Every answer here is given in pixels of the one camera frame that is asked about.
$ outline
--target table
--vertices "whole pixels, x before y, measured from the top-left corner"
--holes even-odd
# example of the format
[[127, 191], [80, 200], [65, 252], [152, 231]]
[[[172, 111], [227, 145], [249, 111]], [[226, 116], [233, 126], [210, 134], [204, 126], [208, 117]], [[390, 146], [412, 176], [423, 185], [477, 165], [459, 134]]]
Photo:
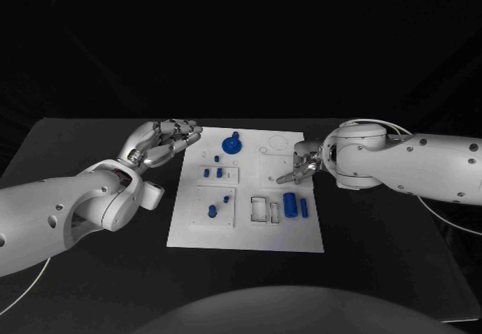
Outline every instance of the table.
[[[0, 179], [0, 188], [74, 176], [114, 159], [148, 120], [41, 120]], [[197, 120], [201, 126], [305, 132], [324, 139], [345, 119]], [[386, 186], [340, 189], [318, 173], [325, 253], [168, 248], [184, 154], [143, 174], [166, 189], [158, 209], [139, 209], [117, 232], [90, 234], [57, 255], [37, 286], [0, 318], [6, 333], [129, 333], [161, 314], [214, 294], [269, 285], [314, 285], [360, 292], [448, 321], [481, 317], [428, 210]], [[0, 310], [44, 266], [0, 278]]]

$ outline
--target robotic hand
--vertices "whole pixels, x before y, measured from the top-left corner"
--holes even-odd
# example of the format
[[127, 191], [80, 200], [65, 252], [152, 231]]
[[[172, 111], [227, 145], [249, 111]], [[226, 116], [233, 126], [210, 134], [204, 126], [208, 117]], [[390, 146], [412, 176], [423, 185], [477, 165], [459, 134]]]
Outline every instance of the robotic hand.
[[194, 121], [146, 122], [116, 160], [74, 177], [0, 190], [0, 277], [68, 250], [89, 233], [117, 231], [139, 206], [156, 209], [164, 188], [140, 176], [201, 139], [203, 130]]
[[[387, 135], [381, 125], [399, 135]], [[386, 184], [409, 195], [482, 205], [481, 147], [478, 138], [412, 134], [390, 122], [351, 120], [324, 142], [302, 141], [295, 145], [293, 172], [276, 182], [299, 184], [325, 170], [344, 189]]]

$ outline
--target blue cylinder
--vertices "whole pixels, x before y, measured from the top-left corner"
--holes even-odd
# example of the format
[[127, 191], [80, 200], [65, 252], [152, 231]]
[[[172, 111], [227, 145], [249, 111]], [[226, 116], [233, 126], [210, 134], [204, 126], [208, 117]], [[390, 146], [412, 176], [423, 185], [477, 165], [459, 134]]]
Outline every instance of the blue cylinder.
[[296, 195], [295, 193], [283, 194], [283, 203], [285, 203], [285, 216], [288, 218], [295, 218], [299, 215], [299, 208], [296, 206]]
[[233, 136], [228, 137], [223, 142], [223, 150], [227, 154], [236, 154], [241, 151], [241, 141], [240, 141], [240, 134], [234, 131]]
[[210, 216], [211, 218], [214, 218], [214, 217], [217, 216], [217, 206], [215, 206], [215, 205], [211, 205], [211, 206], [210, 206], [208, 216]]
[[302, 216], [304, 218], [308, 218], [309, 217], [309, 208], [306, 207], [306, 199], [302, 198], [299, 200], [299, 204], [302, 205]]

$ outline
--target black background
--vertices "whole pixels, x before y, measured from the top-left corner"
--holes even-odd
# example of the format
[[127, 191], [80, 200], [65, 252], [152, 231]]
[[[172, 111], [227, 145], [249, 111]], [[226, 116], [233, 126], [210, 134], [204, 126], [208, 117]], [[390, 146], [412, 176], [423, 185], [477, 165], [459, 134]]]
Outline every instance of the black background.
[[[364, 117], [482, 135], [480, 1], [9, 5], [2, 170], [44, 117]], [[471, 279], [481, 242], [444, 232]]]

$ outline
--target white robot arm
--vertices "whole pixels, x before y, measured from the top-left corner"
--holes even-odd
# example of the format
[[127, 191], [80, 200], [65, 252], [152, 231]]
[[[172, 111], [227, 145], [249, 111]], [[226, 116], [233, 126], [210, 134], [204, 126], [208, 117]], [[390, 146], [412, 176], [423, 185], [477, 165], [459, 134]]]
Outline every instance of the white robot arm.
[[146, 122], [117, 160], [99, 162], [74, 177], [0, 190], [0, 277], [68, 250], [89, 233], [117, 231], [139, 206], [156, 209], [164, 188], [140, 175], [200, 140], [203, 130], [194, 121]]
[[293, 173], [279, 184], [327, 170], [340, 188], [360, 190], [386, 184], [392, 189], [446, 202], [482, 205], [482, 140], [459, 136], [412, 134], [389, 138], [376, 123], [341, 124], [325, 141], [295, 146]]

